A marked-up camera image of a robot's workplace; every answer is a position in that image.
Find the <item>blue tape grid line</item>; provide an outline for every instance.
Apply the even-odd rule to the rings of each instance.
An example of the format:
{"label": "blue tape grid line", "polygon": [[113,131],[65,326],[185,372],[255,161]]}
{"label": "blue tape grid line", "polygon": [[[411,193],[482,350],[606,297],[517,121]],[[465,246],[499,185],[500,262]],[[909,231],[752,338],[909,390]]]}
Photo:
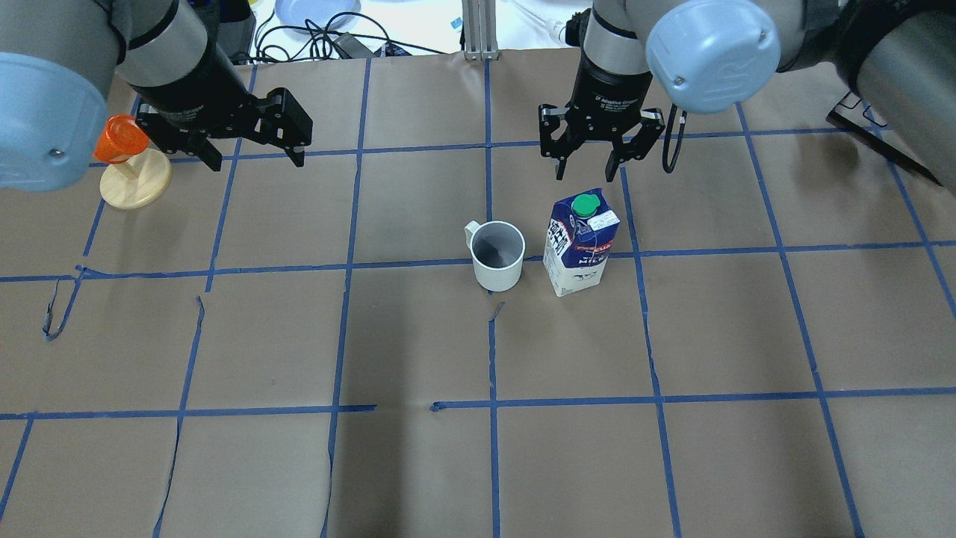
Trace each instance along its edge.
{"label": "blue tape grid line", "polygon": [[86,238],[86,246],[83,247],[83,257],[90,256],[90,250],[93,248],[93,237],[96,236],[99,229],[99,219],[103,217],[103,208],[106,206],[106,200],[100,198],[97,205],[97,215],[93,217],[93,224],[90,226],[90,234]]}
{"label": "blue tape grid line", "polygon": [[196,331],[193,333],[192,346],[189,348],[189,361],[185,367],[185,379],[183,381],[183,391],[180,393],[180,406],[176,413],[176,440],[173,442],[173,460],[169,466],[169,475],[166,479],[166,494],[163,497],[163,505],[160,507],[160,513],[156,518],[156,524],[153,526],[153,538],[160,538],[160,531],[163,528],[163,516],[166,513],[166,504],[169,502],[169,492],[172,491],[173,475],[176,472],[176,459],[179,456],[179,443],[183,435],[183,419],[185,418],[185,404],[189,399],[189,387],[192,385],[192,372],[196,367],[196,355],[199,352],[199,340],[203,335],[203,319],[206,318],[206,307],[203,300],[196,297],[196,303],[199,305],[199,314],[196,317]]}
{"label": "blue tape grid line", "polygon": [[[342,313],[338,322],[338,351],[336,355],[336,380],[333,388],[333,407],[338,408],[342,394],[342,370],[345,362],[345,337],[349,319],[349,301],[352,296],[352,271],[356,250],[356,227],[359,222],[359,195],[361,193],[361,165],[365,145],[365,120],[368,111],[368,86],[372,73],[372,60],[365,60],[365,78],[362,82],[361,114],[358,119],[358,150],[356,151],[356,179],[352,189],[352,219],[349,226],[349,250],[345,266],[345,291],[342,294]],[[336,437],[338,432],[338,411],[333,411],[329,421],[329,496],[325,506],[325,518],[322,522],[321,538],[329,534],[329,512],[332,508],[332,473],[336,460]]]}
{"label": "blue tape grid line", "polygon": [[773,212],[773,204],[771,203],[770,192],[767,190],[767,183],[764,181],[764,174],[760,168],[760,160],[757,158],[757,151],[753,145],[753,139],[749,135],[750,130],[748,129],[747,125],[747,116],[744,114],[744,108],[740,105],[740,103],[737,103],[736,107],[737,115],[740,117],[740,124],[744,129],[744,139],[747,141],[747,149],[750,152],[750,160],[753,162],[753,170],[756,173],[757,183],[760,186],[760,194],[764,199],[764,206],[767,208],[767,218],[770,220],[771,229],[773,230],[773,240],[776,242],[777,250],[780,255],[780,262],[783,265],[783,272],[784,277],[787,280],[787,287],[790,289],[790,297],[793,301],[793,311],[796,314],[796,320],[800,326],[800,334],[803,337],[803,347],[806,350],[807,362],[810,366],[810,372],[814,378],[814,385],[816,387],[816,393],[820,402],[820,410],[823,413],[823,422],[826,425],[827,436],[830,439],[830,447],[834,454],[836,471],[839,474],[840,485],[843,488],[843,497],[846,501],[847,509],[850,512],[850,521],[853,523],[853,530],[856,536],[858,538],[863,538],[863,527],[859,521],[857,504],[854,500],[853,491],[850,488],[850,481],[847,478],[846,468],[843,464],[843,455],[839,448],[837,430],[834,428],[833,418],[830,415],[830,405],[827,403],[827,397],[823,391],[823,380],[820,378],[820,373],[817,369],[814,346],[810,340],[810,331],[807,328],[806,320],[803,317],[803,307],[800,305],[800,298],[797,295],[796,284],[793,281],[793,273],[791,272],[790,262],[787,259],[787,249],[784,248],[783,238],[780,234],[780,227],[777,225],[776,216]]}
{"label": "blue tape grid line", "polygon": [[[70,294],[70,300],[66,304],[66,309],[63,311],[63,318],[60,319],[59,325],[56,326],[56,329],[53,329],[53,315],[54,315],[54,306],[56,303],[56,296],[59,294],[59,285],[62,281],[72,280],[73,281],[73,292]],[[50,301],[47,303],[47,311],[43,320],[43,340],[46,342],[52,342],[63,332],[66,328],[67,322],[70,321],[70,314],[73,313],[73,306],[76,303],[76,296],[79,295],[79,288],[83,284],[83,273],[80,272],[79,276],[75,279],[69,277],[68,279],[57,280],[54,285],[53,296],[50,297]]]}
{"label": "blue tape grid line", "polygon": [[[834,398],[879,398],[894,396],[940,396],[956,395],[956,387],[916,387],[911,389],[856,389],[851,391],[824,391],[828,399]],[[704,402],[760,402],[778,400],[816,400],[816,391],[804,392],[739,392],[724,394],[663,394],[661,396],[600,396],[580,398],[519,398],[496,400],[495,406],[505,407],[571,407],[581,405],[656,405],[658,403],[704,403]],[[431,411],[447,409],[486,409],[489,400],[437,401]]]}
{"label": "blue tape grid line", "polygon": [[170,418],[183,416],[265,416],[371,413],[375,405],[305,405],[287,407],[242,407],[225,409],[152,409],[134,411],[53,411],[0,414],[0,420],[88,420],[91,418]]}
{"label": "blue tape grid line", "polygon": [[13,466],[7,478],[7,485],[3,489],[3,497],[0,497],[0,522],[3,522],[3,514],[7,511],[7,502],[10,500],[11,491],[13,491],[13,481],[16,480],[16,474],[20,470],[20,462],[23,461],[23,452],[27,449],[27,441],[30,439],[32,429],[33,419],[28,418],[27,424],[23,428],[23,436],[20,437],[20,445],[16,449],[16,457],[13,458]]}
{"label": "blue tape grid line", "polygon": [[[255,90],[255,78],[259,73],[259,66],[252,66],[252,73],[249,80],[249,92]],[[226,228],[226,213],[229,210],[229,199],[232,196],[232,184],[235,181],[236,169],[238,168],[239,152],[242,150],[242,139],[237,138],[235,147],[232,150],[232,162],[229,163],[229,178],[226,181],[226,194],[223,195],[223,207],[219,211],[219,222],[216,225],[216,238],[212,241],[212,255],[209,257],[209,273],[206,276],[206,293],[212,291],[212,281],[216,276],[216,258],[219,257],[219,245],[223,239],[223,229]]]}
{"label": "blue tape grid line", "polygon": [[[493,183],[491,174],[491,62],[485,59],[485,197],[486,222],[493,219]],[[495,367],[495,320],[504,303],[488,320],[488,375],[489,375],[489,442],[491,468],[491,536],[501,538],[501,489],[498,472],[498,374]]]}
{"label": "blue tape grid line", "polygon": [[[937,247],[953,247],[956,241],[932,241],[931,245]],[[905,241],[899,243],[859,243],[859,244],[831,244],[831,245],[797,245],[785,246],[787,253],[794,252],[832,252],[849,250],[892,250],[892,249],[913,249],[923,248],[924,244],[919,241]],[[640,251],[637,256],[640,258],[662,258],[662,257],[689,257],[689,256],[727,256],[739,254],[777,254],[777,247],[738,247],[738,248],[713,248],[713,249],[675,249],[675,250],[657,250]],[[611,253],[611,258],[632,258],[633,252],[615,252]],[[525,261],[541,261],[541,256],[529,256]],[[439,259],[409,259],[396,261],[370,261],[355,262],[353,269],[386,269],[394,267],[427,267],[434,265],[468,265],[470,258],[439,258]],[[243,275],[248,273],[296,273],[308,271],[341,271],[348,267],[347,263],[326,263],[322,265],[273,265],[260,267],[225,267],[216,268],[212,271],[214,276],[219,275]],[[169,271],[154,273],[105,273],[89,267],[78,266],[77,270],[82,273],[84,280],[111,280],[111,279],[179,279],[188,277],[207,277],[209,271]],[[32,281],[54,281],[54,280],[76,280],[72,275],[29,275],[22,277],[0,277],[2,282],[32,282]]]}
{"label": "blue tape grid line", "polygon": [[[881,140],[882,131],[883,129],[881,129],[878,125],[874,131],[877,137],[879,137]],[[900,195],[902,195],[902,200],[906,204],[906,209],[913,218],[913,225],[916,226],[916,231],[920,235],[920,245],[926,249],[926,254],[929,256],[929,262],[933,266],[933,271],[936,272],[936,278],[939,280],[940,287],[943,288],[943,293],[946,297],[946,302],[949,304],[949,311],[952,313],[953,317],[956,318],[956,301],[953,301],[953,294],[949,288],[949,284],[946,282],[946,276],[943,274],[943,268],[940,266],[940,261],[936,258],[936,252],[933,251],[933,243],[930,242],[929,235],[926,233],[926,228],[923,227],[923,223],[920,220],[920,215],[916,211],[916,206],[913,205],[913,200],[909,197],[909,191],[906,189],[906,185],[903,183],[902,178],[900,177],[900,169],[889,159],[886,160],[886,165],[890,168],[890,173],[893,174],[893,180],[900,189]]]}
{"label": "blue tape grid line", "polygon": [[651,331],[648,323],[650,308],[647,303],[647,291],[644,288],[644,270],[641,262],[641,242],[638,240],[638,230],[634,222],[634,211],[631,208],[631,191],[628,187],[627,169],[620,169],[620,187],[624,192],[624,207],[627,213],[627,228],[631,237],[631,249],[634,253],[634,269],[637,274],[638,294],[641,298],[641,323],[644,331],[644,344],[647,347],[647,364],[651,373],[651,387],[654,391],[654,405],[657,408],[658,433],[661,436],[661,456],[663,459],[664,481],[667,486],[667,502],[670,504],[671,525],[674,527],[675,538],[683,536],[681,532],[681,514],[677,505],[677,489],[674,485],[674,468],[670,459],[670,440],[667,437],[667,421],[664,416],[661,380],[658,378],[654,366],[654,349],[651,345]]}
{"label": "blue tape grid line", "polygon": [[[809,129],[768,129],[760,131],[751,131],[750,136],[781,136],[781,135],[801,135],[801,134],[836,134],[836,133],[846,133],[849,132],[847,129],[837,128],[837,127],[820,127],[820,128],[809,128]],[[743,131],[721,131],[721,132],[704,132],[704,133],[687,133],[684,135],[685,138],[734,138],[734,137],[743,137]],[[585,144],[600,144],[601,141],[589,140]],[[517,140],[517,141],[505,141],[505,142],[492,142],[491,140],[486,139],[483,143],[472,143],[472,144],[445,144],[445,145],[434,145],[434,146],[390,146],[390,147],[368,147],[363,151],[365,153],[405,153],[405,152],[414,152],[414,151],[447,151],[452,149],[476,149],[481,147],[522,147],[522,146],[537,146],[537,140]],[[319,149],[306,151],[306,157],[324,157],[328,155],[355,155],[356,151],[354,149]],[[248,161],[248,160],[257,160],[257,159],[285,159],[286,154],[280,152],[268,152],[268,153],[250,153],[250,154],[239,154],[239,155],[224,155],[223,161]],[[199,157],[173,157],[169,159],[172,163],[199,163],[201,162]],[[106,164],[104,163],[91,163],[90,168],[105,168]]]}

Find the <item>table surface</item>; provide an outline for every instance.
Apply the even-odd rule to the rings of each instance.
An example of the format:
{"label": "table surface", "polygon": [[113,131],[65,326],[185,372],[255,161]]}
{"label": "table surface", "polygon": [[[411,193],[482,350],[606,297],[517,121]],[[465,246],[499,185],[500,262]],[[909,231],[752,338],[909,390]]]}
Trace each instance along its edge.
{"label": "table surface", "polygon": [[[0,537],[954,534],[956,199],[825,123],[829,66],[691,117],[671,175],[604,183],[600,143],[556,182],[576,55],[245,68],[315,120],[304,168],[0,193]],[[594,187],[613,254],[559,299],[548,215]],[[472,219],[527,238],[512,290]]]}

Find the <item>black cable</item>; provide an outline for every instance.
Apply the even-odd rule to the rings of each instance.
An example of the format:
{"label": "black cable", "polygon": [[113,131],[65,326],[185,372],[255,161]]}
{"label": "black cable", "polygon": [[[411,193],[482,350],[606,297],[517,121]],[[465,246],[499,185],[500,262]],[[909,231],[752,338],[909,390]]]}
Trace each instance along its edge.
{"label": "black cable", "polygon": [[[339,13],[339,14],[351,14],[351,13],[349,11],[344,11],[343,13]],[[362,15],[361,13],[358,13],[358,15],[362,16],[362,18],[370,18],[370,17],[366,17],[365,15]],[[270,19],[266,19],[266,22],[263,23],[263,26],[267,22],[269,22]],[[423,47],[421,45],[415,45],[412,43],[405,43],[403,41],[397,41],[395,39],[391,39],[391,37],[388,36],[388,33],[384,30],[384,28],[382,28],[381,25],[379,25],[378,23],[376,24],[382,29],[382,33],[385,34],[385,37],[382,37],[379,35],[367,35],[367,34],[353,34],[353,35],[355,37],[377,39],[377,40],[385,41],[386,43],[390,42],[395,45],[399,45],[401,47],[407,47],[407,48],[425,51],[425,52],[429,52],[433,54],[438,54],[438,55],[445,54],[445,52],[443,51],[437,51],[435,49],[429,49],[428,47]],[[308,32],[310,37],[308,42],[306,42],[306,44],[303,45],[303,47],[300,48],[294,55],[289,54],[289,51],[287,51],[285,48],[283,48],[280,45],[271,44],[271,45],[266,45],[265,47],[263,47],[263,43],[265,42],[269,34],[279,30],[298,30],[301,32]],[[288,63],[288,62],[297,62],[297,61],[307,61],[307,60],[313,60],[313,59],[329,59],[331,58],[332,52],[333,52],[333,50],[330,49],[330,45],[332,41],[329,35],[343,34],[342,32],[338,32],[335,30],[325,31],[325,29],[319,28],[318,25],[311,20],[306,21],[306,26],[277,25],[272,28],[269,28],[268,30],[266,30],[265,32],[261,34],[259,34],[259,32],[256,32],[256,33],[258,34],[258,36],[256,37],[256,41],[255,41],[255,51],[256,51],[255,56],[252,56],[246,53],[240,53],[239,55],[234,55],[233,57],[241,55],[241,56],[244,56],[245,59],[249,61],[261,61],[264,63]],[[317,48],[318,41],[322,41],[323,44],[325,45],[322,51],[319,51]],[[310,48],[311,49],[310,53],[312,54],[308,57],[302,57],[302,58],[298,57],[300,54],[302,54],[303,51],[305,51],[306,48]],[[285,56],[285,59],[268,55],[267,52],[273,49],[281,51],[282,54]]]}
{"label": "black cable", "polygon": [[667,129],[663,133],[663,153],[661,153],[661,164],[663,171],[674,173],[674,167],[677,166],[677,156],[681,154],[681,143],[684,141],[684,128],[687,125],[687,111],[681,111],[681,128],[677,132],[677,144],[674,146],[674,155],[667,162],[667,153],[670,151],[670,136],[674,133],[674,120],[677,119],[677,104],[670,105],[670,117],[667,119]]}
{"label": "black cable", "polygon": [[370,17],[370,16],[368,16],[368,15],[366,15],[366,14],[364,14],[364,13],[359,13],[359,12],[357,12],[357,11],[342,11],[342,12],[340,12],[340,13],[336,13],[336,14],[332,15],[332,18],[329,19],[329,22],[325,23],[325,33],[327,34],[327,33],[329,32],[329,29],[332,28],[332,23],[336,22],[336,19],[338,19],[338,18],[340,18],[340,17],[343,17],[343,16],[348,16],[348,15],[352,15],[352,16],[354,16],[354,17],[361,17],[361,18],[363,18],[363,19],[365,19],[365,20],[371,22],[372,24],[374,24],[374,25],[376,25],[376,26],[379,27],[379,30],[381,30],[381,33],[385,36],[385,41],[386,41],[386,42],[392,40],[392,38],[388,36],[388,32],[385,30],[385,27],[383,27],[381,24],[379,24],[379,21],[375,20],[374,18],[372,18],[372,17]]}
{"label": "black cable", "polygon": [[272,8],[272,13],[270,13],[266,20],[262,21],[262,23],[259,24],[259,27],[255,29],[255,35],[252,38],[253,43],[259,41],[259,34],[262,33],[262,30],[266,28],[266,25],[269,24],[269,21],[271,21],[273,18],[275,18],[275,8]]}

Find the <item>white mug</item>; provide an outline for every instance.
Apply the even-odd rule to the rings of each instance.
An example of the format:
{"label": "white mug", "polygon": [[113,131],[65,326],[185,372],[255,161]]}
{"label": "white mug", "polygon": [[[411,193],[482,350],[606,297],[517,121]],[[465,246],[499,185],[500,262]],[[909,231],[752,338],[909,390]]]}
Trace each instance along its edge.
{"label": "white mug", "polygon": [[525,257],[525,238],[514,225],[501,220],[465,227],[465,244],[478,283],[488,291],[505,291],[518,282]]}

